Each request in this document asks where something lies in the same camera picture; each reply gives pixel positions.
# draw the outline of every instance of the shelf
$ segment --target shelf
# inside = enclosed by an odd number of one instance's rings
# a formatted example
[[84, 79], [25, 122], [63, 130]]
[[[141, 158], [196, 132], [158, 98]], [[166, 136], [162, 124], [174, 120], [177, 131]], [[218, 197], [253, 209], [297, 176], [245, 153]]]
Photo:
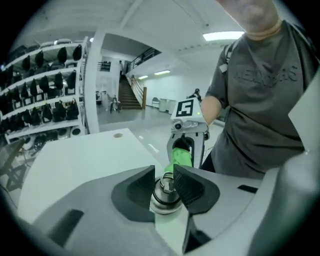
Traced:
[[74, 50], [78, 45], [83, 45], [83, 43], [77, 43], [77, 42], [75, 42], [75, 43], [63, 43], [63, 44], [56, 44], [56, 45], [52, 45], [52, 46], [47, 46], [47, 47], [44, 47], [44, 48], [39, 48], [37, 50], [28, 52], [28, 53], [16, 58], [12, 62], [10, 62], [8, 65], [6, 65], [3, 70], [9, 68], [12, 65], [15, 65], [14, 66], [14, 71], [23, 70], [22, 61], [28, 55], [30, 56], [30, 66], [31, 67], [35, 66], [36, 65], [35, 58], [32, 57], [32, 56], [36, 56], [36, 54], [41, 52], [41, 51], [43, 51], [43, 59], [44, 59], [45, 62], [56, 61], [58, 59], [57, 58], [57, 54], [58, 54], [59, 50], [61, 48], [63, 48], [63, 47], [65, 47], [65, 49], [66, 49], [67, 58], [70, 59], [70, 58], [73, 57]]
[[2, 116], [2, 119], [6, 119], [6, 118], [9, 118], [9, 117], [12, 117], [18, 113], [22, 113], [26, 110], [32, 110], [33, 108], [38, 108], [38, 107], [41, 107], [45, 104], [52, 104], [52, 103], [56, 103], [56, 102], [59, 102], [59, 101], [62, 101], [62, 102], [71, 102], [74, 98], [76, 97], [76, 95], [68, 95], [68, 96], [62, 96], [62, 97], [57, 97], [57, 98], [51, 98], [51, 99], [45, 99], [45, 100], [42, 100], [42, 101], [39, 101], [39, 102], [35, 102], [33, 104], [30, 104], [30, 105], [27, 105], [27, 106], [23, 106], [23, 107], [20, 107], [18, 109], [15, 109], [14, 111], [8, 113], [8, 114], [5, 114]]
[[62, 122], [48, 122], [48, 123], [40, 124], [38, 126], [29, 126], [29, 127], [25, 127], [22, 130], [14, 131], [9, 135], [7, 135], [6, 138], [8, 140], [11, 140], [14, 138], [18, 138], [18, 137], [22, 137], [30, 134], [37, 134], [37, 133], [42, 133], [50, 130], [56, 130], [60, 128], [72, 127], [72, 126], [78, 126], [78, 125], [81, 125], [78, 119], [66, 120]]
[[47, 71], [47, 72], [43, 72], [43, 73], [40, 73], [40, 74], [36, 74], [36, 75], [30, 76], [28, 78], [25, 78], [23, 80], [15, 82], [14, 84], [11, 84], [9, 87], [7, 87], [4, 90], [0, 91], [0, 96], [3, 95], [3, 94], [6, 94], [9, 90], [12, 90], [12, 89], [16, 88], [17, 86], [22, 86], [24, 83], [32, 82], [33, 79], [34, 80], [39, 80], [39, 79], [43, 78], [44, 76], [47, 76], [48, 80], [49, 80], [50, 76], [54, 76], [54, 75], [58, 74], [59, 72], [61, 74], [66, 74], [66, 73], [71, 73], [74, 70], [76, 71], [77, 68], [76, 67], [68, 67], [68, 68], [61, 68], [61, 69]]

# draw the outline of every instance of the fluorescent light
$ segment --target fluorescent light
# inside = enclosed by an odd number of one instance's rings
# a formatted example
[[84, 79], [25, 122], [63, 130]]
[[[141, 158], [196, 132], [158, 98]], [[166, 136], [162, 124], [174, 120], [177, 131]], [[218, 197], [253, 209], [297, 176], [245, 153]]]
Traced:
[[159, 75], [163, 75], [163, 74], [167, 74], [167, 73], [170, 73], [170, 70], [164, 70], [164, 71], [160, 71], [160, 72], [157, 72], [157, 73], [154, 73], [156, 76], [159, 76]]
[[226, 40], [226, 39], [239, 39], [245, 32], [243, 31], [225, 31], [203, 34], [206, 41], [212, 40]]
[[147, 75], [143, 75], [143, 76], [140, 76], [138, 79], [142, 80], [142, 79], [146, 79], [146, 78], [148, 78], [148, 76]]

